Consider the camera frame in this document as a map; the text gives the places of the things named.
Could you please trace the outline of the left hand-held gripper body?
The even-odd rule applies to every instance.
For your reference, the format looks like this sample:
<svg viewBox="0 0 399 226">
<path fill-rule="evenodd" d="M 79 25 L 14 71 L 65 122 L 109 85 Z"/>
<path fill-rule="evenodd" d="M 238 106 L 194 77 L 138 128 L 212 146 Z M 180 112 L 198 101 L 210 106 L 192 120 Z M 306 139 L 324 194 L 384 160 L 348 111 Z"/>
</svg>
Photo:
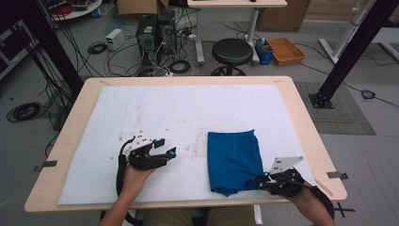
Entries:
<svg viewBox="0 0 399 226">
<path fill-rule="evenodd" d="M 124 171 L 127 165 L 136 170 L 152 170 L 165 166 L 165 154 L 150 155 L 154 139 L 142 132 L 133 135 L 120 148 L 120 170 Z"/>
</svg>

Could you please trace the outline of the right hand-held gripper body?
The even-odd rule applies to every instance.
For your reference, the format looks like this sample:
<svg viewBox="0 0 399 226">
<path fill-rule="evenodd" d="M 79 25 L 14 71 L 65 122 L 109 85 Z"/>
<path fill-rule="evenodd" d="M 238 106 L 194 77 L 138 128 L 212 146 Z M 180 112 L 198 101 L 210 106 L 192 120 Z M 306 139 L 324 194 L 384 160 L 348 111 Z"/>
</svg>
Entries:
<svg viewBox="0 0 399 226">
<path fill-rule="evenodd" d="M 295 169 L 295 165 L 303 161 L 303 156 L 276 157 L 267 176 L 270 183 L 266 190 L 271 195 L 294 197 L 304 186 L 304 179 Z"/>
</svg>

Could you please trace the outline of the blue t-shirt white print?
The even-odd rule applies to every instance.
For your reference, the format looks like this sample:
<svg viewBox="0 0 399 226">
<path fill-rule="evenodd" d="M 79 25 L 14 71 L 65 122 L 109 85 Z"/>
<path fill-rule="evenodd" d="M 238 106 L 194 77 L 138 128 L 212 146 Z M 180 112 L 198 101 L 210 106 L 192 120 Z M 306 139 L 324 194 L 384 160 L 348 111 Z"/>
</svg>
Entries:
<svg viewBox="0 0 399 226">
<path fill-rule="evenodd" d="M 229 197 L 255 190 L 256 177 L 263 173 L 263 160 L 254 131 L 209 132 L 207 164 L 212 192 Z"/>
</svg>

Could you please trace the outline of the person's right hand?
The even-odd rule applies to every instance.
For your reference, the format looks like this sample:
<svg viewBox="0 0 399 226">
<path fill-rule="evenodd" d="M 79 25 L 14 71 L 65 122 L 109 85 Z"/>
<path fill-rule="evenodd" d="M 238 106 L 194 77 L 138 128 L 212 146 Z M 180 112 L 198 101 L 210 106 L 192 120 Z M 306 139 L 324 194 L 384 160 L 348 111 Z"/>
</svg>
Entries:
<svg viewBox="0 0 399 226">
<path fill-rule="evenodd" d="M 317 202 L 317 199 L 307 188 L 302 188 L 294 197 L 288 197 L 287 200 L 298 209 L 312 207 Z"/>
</svg>

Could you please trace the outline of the white table mat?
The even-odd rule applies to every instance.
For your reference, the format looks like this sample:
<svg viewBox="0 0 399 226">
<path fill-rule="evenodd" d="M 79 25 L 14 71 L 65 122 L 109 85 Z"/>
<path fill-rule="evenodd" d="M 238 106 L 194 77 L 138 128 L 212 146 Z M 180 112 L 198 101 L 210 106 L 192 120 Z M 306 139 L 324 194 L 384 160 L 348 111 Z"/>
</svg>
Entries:
<svg viewBox="0 0 399 226">
<path fill-rule="evenodd" d="M 104 87 L 72 158 L 59 204 L 111 203 L 117 198 L 116 173 L 121 146 L 142 132 L 163 138 L 164 153 L 177 156 L 158 169 L 137 197 L 138 202 L 238 200 L 260 197 L 247 190 L 226 197 L 211 191 L 209 132 L 253 130 L 263 172 L 276 157 L 303 156 L 296 169 L 313 175 L 285 103 L 275 84 Z"/>
</svg>

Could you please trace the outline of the grey tape strip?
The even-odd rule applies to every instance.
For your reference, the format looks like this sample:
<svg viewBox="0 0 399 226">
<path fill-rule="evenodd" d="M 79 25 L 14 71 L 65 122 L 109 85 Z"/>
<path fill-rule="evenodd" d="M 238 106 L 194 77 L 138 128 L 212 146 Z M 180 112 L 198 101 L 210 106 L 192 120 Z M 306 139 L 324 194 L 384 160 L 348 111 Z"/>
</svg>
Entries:
<svg viewBox="0 0 399 226">
<path fill-rule="evenodd" d="M 44 168 L 51 168 L 55 167 L 57 164 L 57 160 L 51 160 L 51 161 L 44 161 L 41 165 L 37 165 L 33 168 L 33 171 L 35 172 L 41 172 Z"/>
<path fill-rule="evenodd" d="M 330 179 L 333 179 L 333 178 L 339 178 L 340 180 L 346 180 L 346 179 L 348 179 L 348 175 L 344 172 L 344 173 L 341 173 L 341 172 L 339 172 L 339 171 L 331 171 L 331 172 L 327 172 L 327 176 L 328 176 L 328 178 L 330 178 Z"/>
</svg>

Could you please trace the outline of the black tape cross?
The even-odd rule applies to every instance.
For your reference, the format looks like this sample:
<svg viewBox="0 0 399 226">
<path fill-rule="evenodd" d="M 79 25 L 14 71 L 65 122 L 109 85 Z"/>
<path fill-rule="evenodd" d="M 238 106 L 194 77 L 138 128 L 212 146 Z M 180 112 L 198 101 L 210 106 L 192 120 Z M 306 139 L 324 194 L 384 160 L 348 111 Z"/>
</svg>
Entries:
<svg viewBox="0 0 399 226">
<path fill-rule="evenodd" d="M 356 213 L 355 209 L 343 207 L 340 202 L 337 202 L 337 206 L 334 208 L 334 211 L 340 213 L 342 218 L 345 218 L 347 213 Z"/>
</svg>

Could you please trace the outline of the grey floor mat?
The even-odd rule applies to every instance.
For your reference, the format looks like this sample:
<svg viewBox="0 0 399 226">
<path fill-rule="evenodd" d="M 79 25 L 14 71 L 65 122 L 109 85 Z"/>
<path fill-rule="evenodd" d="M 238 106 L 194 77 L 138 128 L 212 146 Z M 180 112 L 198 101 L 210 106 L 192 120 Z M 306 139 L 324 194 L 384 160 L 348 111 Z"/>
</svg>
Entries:
<svg viewBox="0 0 399 226">
<path fill-rule="evenodd" d="M 375 130 L 346 86 L 340 86 L 330 104 L 323 108 L 316 108 L 310 97 L 322 86 L 321 83 L 295 82 L 295 86 L 319 134 L 375 136 Z"/>
</svg>

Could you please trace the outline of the black computer tower green label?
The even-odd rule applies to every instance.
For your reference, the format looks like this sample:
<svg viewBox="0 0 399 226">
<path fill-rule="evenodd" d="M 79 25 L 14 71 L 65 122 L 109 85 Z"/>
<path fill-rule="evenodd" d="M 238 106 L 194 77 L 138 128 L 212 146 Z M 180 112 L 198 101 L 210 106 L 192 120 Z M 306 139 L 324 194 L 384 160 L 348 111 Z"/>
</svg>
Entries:
<svg viewBox="0 0 399 226">
<path fill-rule="evenodd" d="M 136 39 L 144 65 L 152 65 L 156 61 L 158 48 L 157 15 L 143 14 L 136 30 Z"/>
</svg>

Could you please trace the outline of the white power supply unit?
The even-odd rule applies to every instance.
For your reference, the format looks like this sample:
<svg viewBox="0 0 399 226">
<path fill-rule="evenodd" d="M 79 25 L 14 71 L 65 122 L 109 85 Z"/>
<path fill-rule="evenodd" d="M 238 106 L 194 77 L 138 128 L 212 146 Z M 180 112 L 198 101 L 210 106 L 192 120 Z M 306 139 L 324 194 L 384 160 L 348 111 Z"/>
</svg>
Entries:
<svg viewBox="0 0 399 226">
<path fill-rule="evenodd" d="M 105 39 L 108 48 L 112 51 L 117 51 L 125 43 L 123 31 L 119 28 L 115 28 L 111 33 L 109 33 L 105 37 Z"/>
</svg>

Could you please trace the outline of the black round stool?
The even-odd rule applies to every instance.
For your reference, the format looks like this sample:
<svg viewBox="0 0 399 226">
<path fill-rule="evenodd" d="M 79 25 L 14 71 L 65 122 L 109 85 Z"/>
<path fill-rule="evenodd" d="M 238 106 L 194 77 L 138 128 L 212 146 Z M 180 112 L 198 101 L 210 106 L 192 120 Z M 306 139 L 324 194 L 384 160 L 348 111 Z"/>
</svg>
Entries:
<svg viewBox="0 0 399 226">
<path fill-rule="evenodd" d="M 221 63 L 220 67 L 211 72 L 212 76 L 232 75 L 233 71 L 236 71 L 237 75 L 245 76 L 239 66 L 250 62 L 253 50 L 244 40 L 228 38 L 214 44 L 212 55 L 218 63 Z"/>
</svg>

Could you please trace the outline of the round white table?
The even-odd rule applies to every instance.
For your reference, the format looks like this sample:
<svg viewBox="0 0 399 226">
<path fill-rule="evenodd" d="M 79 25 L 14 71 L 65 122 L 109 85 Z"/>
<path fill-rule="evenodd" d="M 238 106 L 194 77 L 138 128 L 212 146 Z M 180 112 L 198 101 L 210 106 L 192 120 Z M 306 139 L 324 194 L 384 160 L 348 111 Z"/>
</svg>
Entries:
<svg viewBox="0 0 399 226">
<path fill-rule="evenodd" d="M 103 0 L 40 0 L 53 21 L 65 21 L 87 15 Z"/>
</svg>

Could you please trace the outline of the white metal stand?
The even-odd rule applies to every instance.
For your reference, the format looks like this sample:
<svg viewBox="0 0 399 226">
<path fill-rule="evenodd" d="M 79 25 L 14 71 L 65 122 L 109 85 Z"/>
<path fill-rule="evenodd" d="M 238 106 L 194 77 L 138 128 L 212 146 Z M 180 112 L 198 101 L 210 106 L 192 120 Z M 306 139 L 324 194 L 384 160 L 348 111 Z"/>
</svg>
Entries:
<svg viewBox="0 0 399 226">
<path fill-rule="evenodd" d="M 361 25 L 361 20 L 366 15 L 368 9 L 373 5 L 374 1 L 375 0 L 364 0 L 363 3 L 361 3 L 360 1 L 357 2 L 357 5 L 354 7 L 354 11 L 356 12 L 356 14 L 350 21 L 349 25 L 346 27 L 343 35 L 336 43 L 334 48 L 331 48 L 325 39 L 318 40 L 333 64 L 336 64 L 338 62 L 344 47 L 348 42 L 351 41 L 354 34 L 357 32 L 359 26 Z"/>
</svg>

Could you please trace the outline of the white desk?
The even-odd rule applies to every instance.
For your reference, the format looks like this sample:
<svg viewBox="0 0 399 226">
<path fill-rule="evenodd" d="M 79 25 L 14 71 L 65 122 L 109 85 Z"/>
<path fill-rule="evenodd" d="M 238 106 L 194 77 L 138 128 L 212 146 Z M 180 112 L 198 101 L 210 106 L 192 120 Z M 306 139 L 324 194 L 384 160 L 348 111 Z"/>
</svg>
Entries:
<svg viewBox="0 0 399 226">
<path fill-rule="evenodd" d="M 187 5 L 196 11 L 195 48 L 197 62 L 200 66 L 205 62 L 201 39 L 201 25 L 206 23 L 249 22 L 249 28 L 244 35 L 254 51 L 253 41 L 258 14 L 261 8 L 285 8 L 286 0 L 187 0 Z M 256 52 L 253 52 L 251 64 L 259 62 Z"/>
</svg>

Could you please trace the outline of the grey shelf rack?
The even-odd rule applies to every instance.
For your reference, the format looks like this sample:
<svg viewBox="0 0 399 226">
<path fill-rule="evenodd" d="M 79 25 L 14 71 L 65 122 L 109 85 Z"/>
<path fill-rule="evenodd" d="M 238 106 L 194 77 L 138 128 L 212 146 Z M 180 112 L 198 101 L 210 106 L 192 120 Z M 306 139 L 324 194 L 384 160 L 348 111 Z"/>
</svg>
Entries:
<svg viewBox="0 0 399 226">
<path fill-rule="evenodd" d="M 23 20 L 13 26 L 0 24 L 0 81 L 7 76 L 39 41 L 29 31 Z"/>
</svg>

